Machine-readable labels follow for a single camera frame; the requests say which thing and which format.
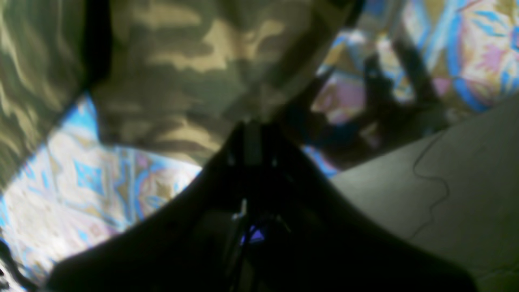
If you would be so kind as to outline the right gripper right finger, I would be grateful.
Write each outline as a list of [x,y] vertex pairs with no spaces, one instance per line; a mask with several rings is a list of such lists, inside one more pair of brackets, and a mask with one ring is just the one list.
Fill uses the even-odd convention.
[[469,273],[404,242],[353,207],[279,127],[261,125],[253,205],[265,240],[251,251],[258,290],[476,292]]

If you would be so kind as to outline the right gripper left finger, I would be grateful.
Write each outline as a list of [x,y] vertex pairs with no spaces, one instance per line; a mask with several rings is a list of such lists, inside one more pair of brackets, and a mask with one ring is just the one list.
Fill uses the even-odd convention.
[[176,198],[58,263],[47,292],[236,292],[256,211],[260,124],[241,122]]

